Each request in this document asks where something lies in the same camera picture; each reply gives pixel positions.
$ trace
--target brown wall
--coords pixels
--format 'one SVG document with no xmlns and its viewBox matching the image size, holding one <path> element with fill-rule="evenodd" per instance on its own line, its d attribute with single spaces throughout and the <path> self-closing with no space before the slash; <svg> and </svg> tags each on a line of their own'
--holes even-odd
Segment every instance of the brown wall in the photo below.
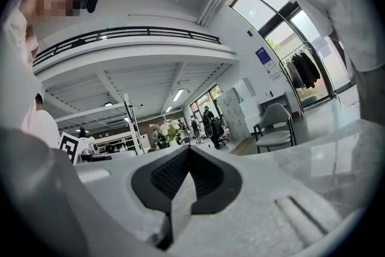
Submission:
<svg viewBox="0 0 385 257">
<path fill-rule="evenodd" d="M 178 111 L 177 113 L 171 114 L 168 118 L 172 118 L 172 119 L 184 118 L 183 111 Z M 154 139 L 152 138 L 152 133 L 154 131 L 154 128 L 150 128 L 150 124 L 161 126 L 163 123 L 164 123 L 163 117 L 158 117 L 153 120 L 138 123 L 138 129 L 140 134 L 141 135 L 147 134 L 149 136 L 149 141 L 152 148 L 155 148 L 156 145 L 155 145 Z M 108 136 L 112 136 L 112 135 L 117 135 L 125 132 L 128 132 L 127 126 L 125 126 L 124 128 L 111 129 L 111 130 L 91 134 L 90 136 L 94 137 L 95 139 L 98 139 L 98 138 L 106 137 L 106 133 L 108 133 Z"/>
</svg>

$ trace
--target gray pants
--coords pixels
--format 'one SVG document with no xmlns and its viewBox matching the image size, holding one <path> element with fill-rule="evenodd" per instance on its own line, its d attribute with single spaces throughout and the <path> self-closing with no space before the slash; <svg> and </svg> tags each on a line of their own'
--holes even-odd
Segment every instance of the gray pants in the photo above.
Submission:
<svg viewBox="0 0 385 257">
<path fill-rule="evenodd" d="M 353 66 L 360 98 L 361 118 L 385 126 L 385 65 L 368 72 Z"/>
</svg>

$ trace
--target wall notice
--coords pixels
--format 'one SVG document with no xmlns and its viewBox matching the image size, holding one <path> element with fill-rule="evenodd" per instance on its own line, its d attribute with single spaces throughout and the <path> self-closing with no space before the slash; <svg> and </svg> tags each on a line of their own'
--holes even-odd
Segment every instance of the wall notice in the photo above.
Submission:
<svg viewBox="0 0 385 257">
<path fill-rule="evenodd" d="M 260 62 L 265 67 L 266 71 L 269 71 L 272 67 L 275 67 L 273 60 L 270 58 L 265 48 L 258 49 L 255 54 L 259 58 Z"/>
</svg>

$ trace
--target chair seat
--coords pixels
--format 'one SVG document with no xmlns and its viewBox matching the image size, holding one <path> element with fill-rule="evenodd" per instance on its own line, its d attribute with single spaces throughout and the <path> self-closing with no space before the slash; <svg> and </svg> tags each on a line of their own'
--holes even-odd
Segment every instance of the chair seat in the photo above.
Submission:
<svg viewBox="0 0 385 257">
<path fill-rule="evenodd" d="M 290 143 L 290 140 L 291 139 L 289 131 L 277 131 L 259 137 L 256 144 L 260 147 L 273 147 Z"/>
</svg>

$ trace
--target black railing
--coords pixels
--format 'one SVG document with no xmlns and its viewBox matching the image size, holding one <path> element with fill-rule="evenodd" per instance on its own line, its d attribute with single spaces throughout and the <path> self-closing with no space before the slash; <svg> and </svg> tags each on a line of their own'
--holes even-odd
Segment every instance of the black railing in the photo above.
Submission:
<svg viewBox="0 0 385 257">
<path fill-rule="evenodd" d="M 103 30 L 92 31 L 90 33 L 80 34 L 76 37 L 72 37 L 57 43 L 50 48 L 47 48 L 44 51 L 38 53 L 33 65 L 35 66 L 39 63 L 42 63 L 44 60 L 50 59 L 51 57 L 56 56 L 62 52 L 87 43 L 121 37 L 137 36 L 178 37 L 221 44 L 218 37 L 210 36 L 209 34 L 198 33 L 196 31 L 177 28 L 151 26 L 107 28 Z"/>
</svg>

